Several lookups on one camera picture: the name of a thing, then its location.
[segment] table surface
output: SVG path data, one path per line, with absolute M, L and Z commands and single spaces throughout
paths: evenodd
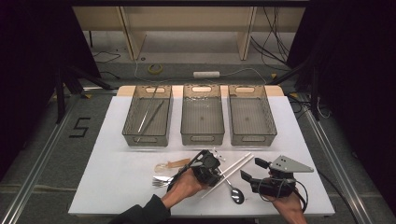
M 174 86 L 174 104 L 171 118 L 168 147 L 130 147 L 122 136 L 122 128 L 128 113 L 131 96 L 115 96 L 106 113 L 90 160 L 78 186 L 69 214 L 76 216 L 116 215 L 135 204 L 144 205 L 152 194 L 162 196 L 166 188 L 151 186 L 154 167 L 157 163 L 193 158 L 202 149 L 215 149 L 226 161 L 220 168 L 227 169 L 251 152 L 256 158 L 274 161 L 285 155 L 315 169 L 314 173 L 294 174 L 302 182 L 309 195 L 308 216 L 330 216 L 334 214 L 332 204 L 316 171 L 301 130 L 297 124 L 290 103 L 285 96 L 268 98 L 277 129 L 277 136 L 270 147 L 234 147 L 231 145 L 228 122 L 227 87 L 221 86 L 224 116 L 223 144 L 216 147 L 182 146 L 180 123 L 182 86 Z M 268 170 L 254 164 L 254 160 L 242 167 L 254 178 L 268 177 Z M 173 175 L 177 169 L 163 173 Z M 173 217 L 263 217 L 277 215 L 275 208 L 264 202 L 258 194 L 252 193 L 248 182 L 239 172 L 230 176 L 231 183 L 241 189 L 246 201 L 238 205 L 230 197 L 225 182 L 209 195 L 201 198 L 207 190 L 184 200 L 172 208 Z M 304 195 L 304 189 L 298 186 Z

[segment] black cable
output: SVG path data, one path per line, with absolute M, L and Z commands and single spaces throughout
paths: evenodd
M 303 114 L 305 114 L 309 110 L 310 110 L 310 108 L 307 108 L 296 120 L 298 120 Z
M 359 224 L 358 219 L 356 218 L 355 214 L 352 211 L 352 207 L 350 206 L 349 202 L 347 201 L 346 196 L 341 192 L 341 190 L 339 190 L 334 183 L 325 175 L 323 174 L 318 168 L 317 168 L 318 173 L 323 176 L 323 178 L 325 178 L 327 180 L 327 182 L 329 182 L 330 185 L 332 185 L 332 187 L 335 189 L 335 191 L 337 191 L 337 193 L 340 195 L 341 199 L 344 201 L 344 203 L 346 204 L 346 207 L 348 208 L 350 214 L 353 216 L 353 220 L 355 221 L 355 223 Z
M 262 51 L 265 51 L 267 54 L 271 55 L 271 56 L 268 56 L 268 55 L 264 54 L 264 56 L 266 56 L 268 58 L 276 59 L 276 60 L 280 61 L 281 63 L 286 64 L 286 62 L 284 62 L 281 59 L 279 59 L 278 57 L 276 57 L 268 49 L 265 49 L 264 47 L 262 47 L 253 37 L 251 37 L 251 40 L 257 45 L 258 48 L 260 48 Z
M 268 17 L 268 14 L 267 14 L 267 11 L 265 10 L 265 7 L 263 7 L 263 10 L 264 10 L 265 17 L 266 17 L 266 19 L 268 21 L 268 24 L 269 24 L 269 26 L 271 28 L 270 34 L 267 36 L 267 40 L 268 40 L 268 38 L 269 38 L 269 36 L 271 34 L 274 34 L 279 53 L 280 53 L 282 59 L 284 61 L 286 61 L 286 59 L 285 59 L 285 57 L 283 55 L 286 55 L 288 57 L 288 54 L 289 54 L 290 51 L 283 44 L 282 38 L 280 37 L 279 31 L 278 31 L 278 26 L 279 26 L 279 19 L 278 19 L 279 7 L 274 7 L 274 21 L 273 22 L 270 21 L 270 19 Z
M 111 76 L 115 77 L 116 79 L 121 79 L 121 77 L 118 77 L 118 76 L 114 75 L 114 74 L 111 73 L 111 72 L 105 71 L 105 72 L 100 72 L 100 73 L 107 73 L 107 74 L 110 74 Z
M 283 62 L 282 60 L 280 60 L 279 58 L 277 58 L 277 57 L 276 57 L 274 54 L 272 54 L 270 51 L 268 51 L 267 49 L 264 49 L 262 46 L 260 46 L 259 43 L 257 43 L 257 41 L 256 41 L 253 37 L 251 37 L 251 40 L 252 40 L 252 47 L 253 47 L 255 50 L 257 50 L 262 56 L 265 56 L 265 57 L 268 57 L 268 58 L 271 58 L 271 59 L 276 59 L 276 60 L 278 60 L 278 61 L 280 61 L 281 63 L 283 63 L 283 64 L 286 65 L 285 62 Z M 265 62 L 265 60 L 264 60 L 263 57 L 262 57 L 262 62 L 264 63 L 265 66 L 270 67 L 270 68 L 273 68 L 273 69 L 275 69 L 275 70 L 280 70 L 280 71 L 285 71 L 285 72 L 289 72 L 289 71 L 290 71 L 289 69 L 276 68 L 276 67 L 273 67 L 273 66 L 267 64 L 267 63 Z
M 106 61 L 106 62 L 97 62 L 97 61 L 95 61 L 96 63 L 108 63 L 108 62 L 111 62 L 111 61 L 113 61 L 113 60 L 118 59 L 118 58 L 121 56 L 120 54 L 116 54 L 116 53 L 109 53 L 109 52 L 106 52 L 106 51 L 100 51 L 100 52 L 97 53 L 97 54 L 93 54 L 92 57 L 94 58 L 94 57 L 98 56 L 98 55 L 101 54 L 101 53 L 107 53 L 107 54 L 111 54 L 111 55 L 116 55 L 116 57 L 113 58 L 113 59 L 110 59 L 110 60 L 108 60 L 108 61 Z
M 300 106 L 300 109 L 298 110 L 298 111 L 294 111 L 293 110 L 293 112 L 294 112 L 294 114 L 297 114 L 297 113 L 300 113 L 302 110 L 303 110 L 303 107 L 307 107 L 307 108 L 310 108 L 310 102 L 304 102 L 304 101 L 300 101 L 299 99 L 297 99 L 296 97 L 294 97 L 294 96 L 292 96 L 291 94 L 292 93 L 295 93 L 296 91 L 293 91 L 293 92 L 289 92 L 289 93 L 286 93 L 285 95 L 288 97 L 288 98 L 290 98 L 291 100 L 293 100 L 294 102 L 291 102 L 290 101 L 290 103 L 291 104 L 298 104 L 299 106 Z
M 263 197 L 262 194 L 260 193 L 260 187 L 261 187 L 261 185 L 262 185 L 262 181 L 263 181 L 263 180 L 267 180 L 267 179 L 271 179 L 271 180 L 275 180 L 275 181 L 282 181 L 282 182 L 280 183 L 280 186 L 278 187 L 277 195 L 274 197 L 273 200 L 264 199 L 264 197 Z M 296 183 L 300 184 L 300 185 L 303 187 L 304 191 L 305 191 L 305 199 L 303 198 L 303 196 L 301 196 L 301 194 L 299 193 L 299 191 L 297 190 L 297 188 L 295 188 L 295 186 L 292 187 L 290 184 L 288 184 L 288 183 L 285 184 L 285 183 L 286 183 L 286 179 L 276 179 L 276 178 L 272 178 L 272 177 L 263 178 L 263 179 L 260 181 L 259 186 L 257 187 L 258 194 L 260 195 L 260 197 L 262 198 L 263 201 L 268 202 L 268 203 L 272 203 L 272 202 L 274 202 L 276 199 L 280 198 L 279 195 L 280 195 L 280 191 L 282 190 L 282 186 L 288 186 L 289 188 L 291 188 L 291 190 L 297 195 L 297 197 L 298 197 L 298 198 L 300 199 L 300 201 L 303 203 L 303 212 L 305 212 L 306 207 L 308 206 L 308 191 L 306 190 L 306 187 L 304 186 L 304 184 L 301 183 L 300 181 L 297 181 L 297 180 L 296 180 Z

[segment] spoon bowl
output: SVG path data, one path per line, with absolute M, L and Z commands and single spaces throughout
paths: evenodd
M 227 181 L 227 184 L 230 186 L 231 198 L 233 199 L 233 201 L 237 204 L 243 203 L 245 201 L 244 193 L 242 193 L 242 191 L 240 189 L 234 188 L 228 179 L 226 179 L 226 181 Z

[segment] floor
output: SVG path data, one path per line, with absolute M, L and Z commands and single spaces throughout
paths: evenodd
M 90 43 L 88 32 L 84 34 L 87 43 Z M 254 33 L 253 37 L 263 43 L 267 35 Z M 281 36 L 289 49 L 294 34 Z M 121 32 L 92 32 L 92 55 L 95 55 L 102 80 L 113 86 L 147 83 L 145 80 L 155 78 L 180 83 L 192 78 L 194 71 L 220 71 L 221 74 L 237 72 L 223 78 L 221 82 L 225 83 L 242 82 L 244 79 L 254 82 L 265 79 L 268 82 L 273 76 L 282 76 L 286 72 L 283 70 L 288 69 L 277 60 L 264 58 L 263 62 L 262 55 L 252 45 L 247 60 L 241 61 L 235 39 L 234 33 L 150 32 L 139 59 L 134 62 L 129 57 Z M 268 41 L 266 48 L 281 57 L 274 38 Z M 148 74 L 147 69 L 151 64 L 163 65 L 160 77 Z M 294 91 L 295 78 L 280 84 L 285 93 Z M 32 184 L 33 187 L 17 209 L 20 211 L 17 223 L 107 223 L 110 220 L 110 217 L 72 217 L 67 214 L 108 104 L 116 94 L 115 91 L 97 90 L 97 86 L 87 80 L 81 80 L 81 83 L 87 90 L 82 98 L 69 95 L 65 90 L 69 115 L 64 119 L 63 126 L 54 123 L 57 116 L 56 98 L 49 101 L 36 132 L 26 142 L 26 148 L 0 182 L 1 217 L 7 214 L 16 202 L 15 199 L 21 196 L 21 189 Z M 300 92 L 297 96 L 302 101 L 307 100 L 305 92 Z M 396 223 L 395 216 L 375 184 L 365 173 L 359 159 L 354 157 L 336 119 L 329 114 L 331 112 L 323 108 L 320 122 L 316 122 L 307 107 L 290 101 L 317 168 L 331 181 L 322 178 L 335 214 L 331 217 L 308 217 L 308 223 L 355 223 L 352 214 L 355 214 L 360 223 Z M 80 121 L 81 126 L 89 126 L 89 131 L 83 138 L 71 138 L 71 135 L 81 134 L 81 130 L 74 129 L 79 118 L 90 118 Z M 56 144 L 49 145 L 49 139 Z M 349 203 L 358 203 L 358 208 L 352 207 L 352 212 L 349 211 L 331 183 L 344 192 Z M 260 217 L 256 222 L 284 223 L 278 216 Z

